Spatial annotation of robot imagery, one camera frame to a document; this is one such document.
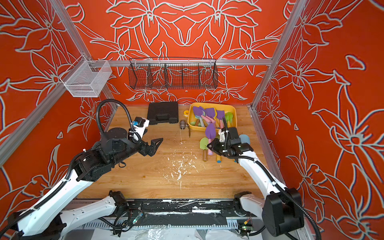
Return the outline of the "purple shovel pink handle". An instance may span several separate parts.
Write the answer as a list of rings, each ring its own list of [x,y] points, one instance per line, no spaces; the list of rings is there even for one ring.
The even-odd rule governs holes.
[[[205,134],[208,138],[208,144],[211,143],[216,138],[216,125],[214,123],[208,124]]]
[[[211,121],[205,116],[205,112],[201,107],[193,107],[195,117],[200,121],[201,127],[205,128],[206,124],[209,125]]]

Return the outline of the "light green shovel wooden handle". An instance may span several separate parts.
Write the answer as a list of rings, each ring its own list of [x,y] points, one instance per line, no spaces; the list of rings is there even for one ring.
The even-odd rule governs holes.
[[[200,140],[200,149],[203,150],[203,161],[208,161],[208,148],[207,145],[209,144],[208,138],[204,137]]]

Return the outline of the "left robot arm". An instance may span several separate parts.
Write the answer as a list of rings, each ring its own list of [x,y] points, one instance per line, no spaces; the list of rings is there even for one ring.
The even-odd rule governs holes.
[[[124,109],[130,124],[129,130],[123,128],[104,130],[100,111],[107,103],[115,103]],[[2,236],[11,228],[23,234],[41,233],[45,230],[43,225],[50,223],[59,211],[77,196],[75,191],[81,192],[136,153],[142,156],[155,155],[163,142],[162,138],[154,139],[150,144],[143,141],[142,137],[147,132],[146,128],[150,121],[140,117],[132,120],[127,107],[118,100],[101,101],[97,106],[96,121],[101,134],[100,141],[91,149],[76,155],[71,160],[64,178],[35,205],[9,219],[8,225],[1,230]]]

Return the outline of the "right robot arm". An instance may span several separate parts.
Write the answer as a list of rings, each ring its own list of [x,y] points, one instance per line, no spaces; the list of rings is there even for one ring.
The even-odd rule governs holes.
[[[238,194],[235,202],[240,212],[261,219],[264,228],[274,237],[285,235],[293,240],[295,237],[291,232],[303,228],[305,221],[309,221],[315,238],[322,239],[316,221],[303,207],[299,192],[294,188],[289,189],[265,167],[251,145],[242,142],[236,128],[219,130],[218,138],[210,140],[207,148],[243,167],[263,194],[262,199],[249,192]]]

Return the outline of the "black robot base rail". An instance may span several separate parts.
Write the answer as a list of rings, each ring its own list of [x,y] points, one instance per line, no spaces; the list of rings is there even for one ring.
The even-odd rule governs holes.
[[[235,199],[128,199],[123,210],[115,210],[116,217],[124,210],[131,215],[144,213],[153,215],[216,214],[223,217],[261,217],[262,209],[246,212]]]

